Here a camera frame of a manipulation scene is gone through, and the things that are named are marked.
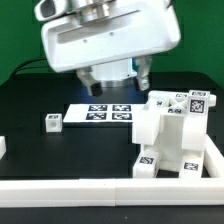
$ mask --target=black table surface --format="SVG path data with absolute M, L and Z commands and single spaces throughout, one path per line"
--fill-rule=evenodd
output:
M 208 134 L 224 152 L 224 91 L 205 74 L 152 73 L 150 90 L 206 90 L 217 96 Z M 70 104 L 143 104 L 148 92 L 133 86 L 105 88 L 90 97 L 73 74 L 22 74 L 0 87 L 0 136 L 7 153 L 0 180 L 131 178 L 139 146 L 131 143 L 131 124 L 79 124 L 47 134 L 48 113 L 65 115 Z M 175 177 L 160 172 L 159 177 Z M 84 208 L 2 208 L 0 223 L 223 223 L 224 206 L 144 206 Z

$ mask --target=small white cube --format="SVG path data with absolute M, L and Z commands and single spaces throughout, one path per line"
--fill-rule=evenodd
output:
M 160 153 L 142 151 L 133 167 L 133 178 L 154 178 L 159 170 Z
M 0 159 L 4 156 L 5 152 L 6 152 L 5 137 L 0 136 Z
M 179 178 L 201 178 L 203 157 L 183 156 Z
M 47 132 L 61 132 L 62 114 L 47 114 L 45 123 Z
M 191 90 L 188 95 L 187 112 L 193 116 L 208 114 L 210 92 Z

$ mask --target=white block structure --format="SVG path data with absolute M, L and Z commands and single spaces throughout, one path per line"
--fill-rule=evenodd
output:
M 5 152 L 6 152 L 5 137 L 0 136 L 0 159 L 4 156 Z
M 47 114 L 45 124 L 46 132 L 61 132 L 62 114 Z
M 208 108 L 215 104 L 216 96 L 206 91 L 151 91 L 133 123 L 132 142 L 142 145 L 141 153 L 147 153 L 150 147 L 157 148 L 161 155 L 159 169 L 179 172 L 180 178 L 199 178 L 203 170 Z

